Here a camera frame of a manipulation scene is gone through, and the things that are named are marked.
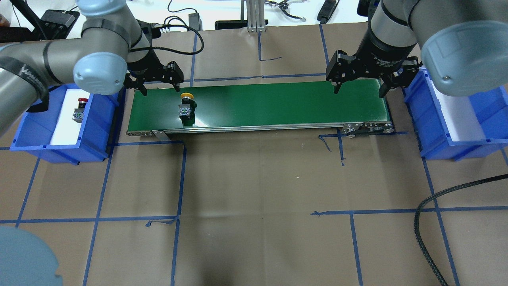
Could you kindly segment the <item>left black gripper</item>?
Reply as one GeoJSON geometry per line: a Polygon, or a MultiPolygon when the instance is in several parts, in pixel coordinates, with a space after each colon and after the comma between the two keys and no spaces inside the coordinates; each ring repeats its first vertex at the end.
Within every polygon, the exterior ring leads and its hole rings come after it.
{"type": "Polygon", "coordinates": [[[174,60],[167,65],[163,65],[159,60],[138,60],[128,63],[127,70],[129,74],[125,75],[124,87],[137,89],[143,96],[147,96],[145,83],[168,83],[179,93],[180,85],[185,81],[183,71],[174,60]]]}

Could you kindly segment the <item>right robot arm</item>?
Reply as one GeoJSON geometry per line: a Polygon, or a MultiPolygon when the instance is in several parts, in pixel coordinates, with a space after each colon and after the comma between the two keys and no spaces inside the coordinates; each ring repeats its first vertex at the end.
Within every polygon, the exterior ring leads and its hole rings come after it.
{"type": "Polygon", "coordinates": [[[379,96],[408,87],[423,65],[448,96],[488,92],[508,81],[506,0],[360,0],[368,18],[357,52],[337,50],[325,79],[382,80],[379,96]]]}

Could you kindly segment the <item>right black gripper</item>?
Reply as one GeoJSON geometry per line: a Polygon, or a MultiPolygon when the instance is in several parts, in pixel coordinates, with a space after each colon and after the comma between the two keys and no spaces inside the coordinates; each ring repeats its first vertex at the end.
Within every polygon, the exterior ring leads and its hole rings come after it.
{"type": "Polygon", "coordinates": [[[349,55],[337,50],[331,57],[325,79],[334,85],[333,92],[338,94],[341,85],[359,78],[382,79],[379,98],[390,92],[391,86],[408,86],[419,72],[418,57],[409,56],[414,46],[394,47],[377,46],[371,40],[363,40],[355,54],[349,55]]]}

